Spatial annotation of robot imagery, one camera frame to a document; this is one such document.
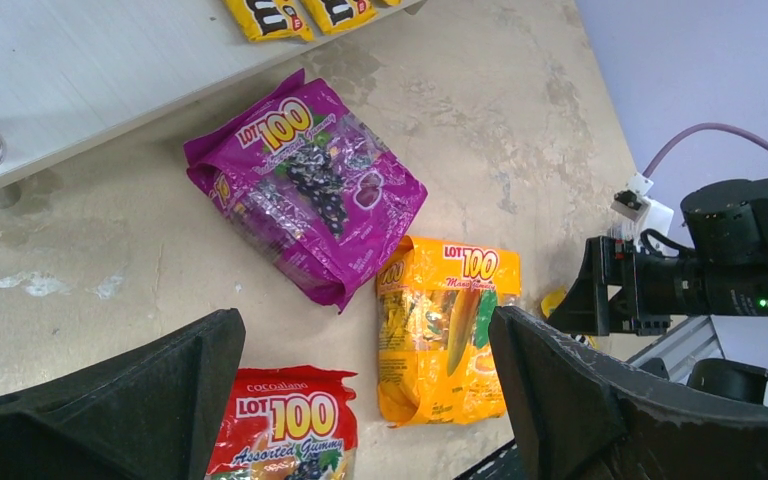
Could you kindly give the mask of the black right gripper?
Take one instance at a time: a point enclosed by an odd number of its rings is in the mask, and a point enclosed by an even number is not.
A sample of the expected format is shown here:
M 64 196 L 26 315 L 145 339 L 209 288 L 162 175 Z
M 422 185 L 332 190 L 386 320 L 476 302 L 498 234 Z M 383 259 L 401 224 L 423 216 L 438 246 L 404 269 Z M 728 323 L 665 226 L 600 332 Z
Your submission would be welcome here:
M 579 274 L 548 323 L 575 335 L 665 334 L 670 316 L 646 312 L 642 299 L 643 266 L 650 258 L 631 241 L 608 236 L 587 239 Z

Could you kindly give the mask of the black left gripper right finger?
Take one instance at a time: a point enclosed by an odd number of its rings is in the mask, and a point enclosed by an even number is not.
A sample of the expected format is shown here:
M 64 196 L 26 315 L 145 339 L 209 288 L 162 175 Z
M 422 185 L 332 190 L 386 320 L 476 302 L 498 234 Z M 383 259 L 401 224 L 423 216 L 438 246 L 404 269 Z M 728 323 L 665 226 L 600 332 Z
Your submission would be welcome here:
M 673 383 L 514 307 L 489 325 L 530 479 L 768 479 L 768 407 Z

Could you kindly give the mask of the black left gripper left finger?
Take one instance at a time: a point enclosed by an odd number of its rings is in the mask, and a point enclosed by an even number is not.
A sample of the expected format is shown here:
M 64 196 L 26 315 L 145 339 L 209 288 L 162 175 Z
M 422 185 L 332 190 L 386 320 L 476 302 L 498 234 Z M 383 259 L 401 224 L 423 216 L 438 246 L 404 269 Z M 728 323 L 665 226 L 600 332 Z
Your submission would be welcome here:
M 0 396 L 0 479 L 200 479 L 244 347 L 235 309 Z

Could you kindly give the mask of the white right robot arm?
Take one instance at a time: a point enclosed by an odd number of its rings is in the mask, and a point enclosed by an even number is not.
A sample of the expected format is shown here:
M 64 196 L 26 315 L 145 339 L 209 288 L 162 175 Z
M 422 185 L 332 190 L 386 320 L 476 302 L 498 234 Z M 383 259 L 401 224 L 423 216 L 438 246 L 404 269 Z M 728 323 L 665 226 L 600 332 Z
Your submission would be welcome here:
M 613 206 L 629 234 L 589 238 L 571 287 L 544 298 L 550 325 L 579 341 L 653 338 L 632 364 L 709 394 L 768 407 L 768 369 L 726 357 L 716 316 L 768 317 L 768 179 L 726 180 L 687 195 L 691 237 L 667 235 L 672 213 L 629 184 Z

